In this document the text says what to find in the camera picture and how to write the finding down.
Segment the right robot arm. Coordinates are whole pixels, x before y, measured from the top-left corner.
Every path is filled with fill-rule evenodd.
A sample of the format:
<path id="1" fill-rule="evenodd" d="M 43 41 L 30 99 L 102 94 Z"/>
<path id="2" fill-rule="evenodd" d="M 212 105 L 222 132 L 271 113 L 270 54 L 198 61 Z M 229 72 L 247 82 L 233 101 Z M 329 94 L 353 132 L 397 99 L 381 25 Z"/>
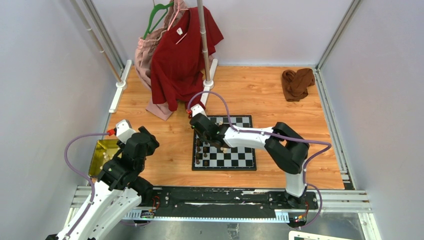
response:
<path id="1" fill-rule="evenodd" d="M 238 127 L 230 123 L 217 125 L 199 113 L 189 121 L 202 142 L 218 149 L 251 148 L 266 151 L 285 173 L 286 186 L 282 197 L 275 198 L 292 209 L 306 204 L 304 166 L 310 145 L 283 122 L 273 127 Z"/>

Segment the gold metal tin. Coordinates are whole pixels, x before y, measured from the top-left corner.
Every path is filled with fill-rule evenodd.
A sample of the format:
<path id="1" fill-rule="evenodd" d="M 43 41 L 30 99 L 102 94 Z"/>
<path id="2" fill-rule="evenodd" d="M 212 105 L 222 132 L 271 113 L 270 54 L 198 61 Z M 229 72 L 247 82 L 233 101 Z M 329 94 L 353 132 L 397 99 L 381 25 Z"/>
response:
<path id="1" fill-rule="evenodd" d="M 119 150 L 117 142 L 117 139 L 102 139 L 97 141 L 88 171 L 90 177 L 97 177 L 103 165 L 113 158 Z"/>

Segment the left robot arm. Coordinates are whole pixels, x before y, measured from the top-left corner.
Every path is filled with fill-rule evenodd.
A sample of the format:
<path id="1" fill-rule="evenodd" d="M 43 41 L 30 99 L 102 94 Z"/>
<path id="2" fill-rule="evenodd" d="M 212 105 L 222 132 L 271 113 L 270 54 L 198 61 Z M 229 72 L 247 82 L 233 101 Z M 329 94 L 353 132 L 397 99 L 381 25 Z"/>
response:
<path id="1" fill-rule="evenodd" d="M 107 135 L 118 138 L 117 153 L 103 164 L 91 192 L 70 222 L 48 240 L 102 240 L 133 208 L 149 206 L 154 186 L 140 177 L 148 156 L 160 146 L 144 126 L 134 130 L 127 120 Z"/>

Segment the black white chessboard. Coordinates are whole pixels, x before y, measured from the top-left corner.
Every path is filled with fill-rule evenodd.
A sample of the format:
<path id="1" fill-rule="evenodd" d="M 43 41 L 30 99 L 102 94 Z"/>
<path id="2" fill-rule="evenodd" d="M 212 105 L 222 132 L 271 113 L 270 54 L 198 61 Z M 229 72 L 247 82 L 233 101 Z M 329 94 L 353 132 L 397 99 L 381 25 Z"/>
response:
<path id="1" fill-rule="evenodd" d="M 210 115 L 207 117 L 214 125 L 228 125 L 226 115 Z M 235 127 L 252 128 L 251 115 L 230 115 Z M 216 148 L 208 142 L 201 141 L 201 135 L 194 131 L 192 150 L 192 171 L 256 171 L 256 153 L 250 147 Z"/>

